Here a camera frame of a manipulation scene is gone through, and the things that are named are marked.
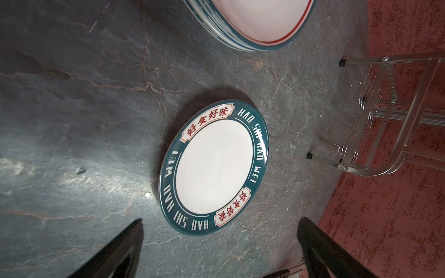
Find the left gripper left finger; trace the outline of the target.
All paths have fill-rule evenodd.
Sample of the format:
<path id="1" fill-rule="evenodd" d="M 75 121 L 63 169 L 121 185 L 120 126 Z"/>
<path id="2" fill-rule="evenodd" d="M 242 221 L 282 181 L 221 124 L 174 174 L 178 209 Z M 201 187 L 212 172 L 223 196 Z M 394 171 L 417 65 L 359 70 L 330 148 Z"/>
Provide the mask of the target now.
<path id="1" fill-rule="evenodd" d="M 134 278 L 144 240 L 142 219 L 118 236 L 70 276 L 72 278 Z"/>

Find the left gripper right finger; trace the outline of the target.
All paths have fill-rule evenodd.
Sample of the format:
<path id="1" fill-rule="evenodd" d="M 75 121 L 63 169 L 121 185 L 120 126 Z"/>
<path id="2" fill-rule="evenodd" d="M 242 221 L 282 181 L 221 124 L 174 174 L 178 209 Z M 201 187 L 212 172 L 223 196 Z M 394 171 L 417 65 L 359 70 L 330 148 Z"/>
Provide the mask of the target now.
<path id="1" fill-rule="evenodd" d="M 297 239 L 310 278 L 376 277 L 307 217 L 299 221 Z"/>

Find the patterned plate green rim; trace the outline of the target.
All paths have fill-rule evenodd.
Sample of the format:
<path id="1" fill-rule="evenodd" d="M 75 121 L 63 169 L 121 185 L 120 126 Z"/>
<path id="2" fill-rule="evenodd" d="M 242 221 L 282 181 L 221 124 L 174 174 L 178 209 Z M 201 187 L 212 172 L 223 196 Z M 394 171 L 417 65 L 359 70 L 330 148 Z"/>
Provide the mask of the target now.
<path id="1" fill-rule="evenodd" d="M 197 112 L 175 136 L 159 175 L 159 201 L 170 226 L 204 236 L 234 221 L 261 185 L 269 148 L 255 106 L 223 100 Z"/>

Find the chrome wire dish rack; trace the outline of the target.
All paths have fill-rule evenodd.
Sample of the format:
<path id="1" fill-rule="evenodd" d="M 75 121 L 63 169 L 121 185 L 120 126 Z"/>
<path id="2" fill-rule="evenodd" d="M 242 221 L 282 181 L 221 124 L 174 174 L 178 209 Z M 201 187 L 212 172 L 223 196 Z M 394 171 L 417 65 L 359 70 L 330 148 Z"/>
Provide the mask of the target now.
<path id="1" fill-rule="evenodd" d="M 425 102 L 433 77 L 444 61 L 443 52 L 341 59 L 340 67 L 367 65 L 369 68 L 364 80 L 358 82 L 357 115 L 337 146 L 335 160 L 311 152 L 307 153 L 306 158 L 362 177 L 392 174 L 405 161 L 444 170 L 444 153 L 412 144 L 420 124 L 445 124 L 445 116 L 438 112 L 444 106 Z M 398 64 L 411 63 L 425 63 L 426 67 L 413 100 L 407 103 L 398 99 L 395 68 Z M 402 127 L 387 161 L 373 169 L 374 156 L 391 120 L 401 121 Z"/>

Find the white plate black quatrefoil emblem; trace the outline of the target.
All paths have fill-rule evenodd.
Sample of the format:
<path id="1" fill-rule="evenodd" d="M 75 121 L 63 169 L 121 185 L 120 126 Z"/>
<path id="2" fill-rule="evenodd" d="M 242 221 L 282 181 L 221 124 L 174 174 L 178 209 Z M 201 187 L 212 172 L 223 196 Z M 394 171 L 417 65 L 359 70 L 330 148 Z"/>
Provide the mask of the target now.
<path id="1" fill-rule="evenodd" d="M 215 39 L 221 42 L 223 45 L 228 46 L 237 51 L 248 51 L 243 46 L 238 45 L 236 42 L 233 42 L 231 39 L 227 38 L 223 33 L 219 31 L 217 27 L 215 27 L 211 22 L 207 20 L 207 17 L 200 11 L 200 9 L 196 8 L 194 5 L 194 1 L 183 0 L 184 4 L 188 8 L 188 10 L 194 15 L 197 21 L 201 24 L 201 26 L 209 32 Z"/>

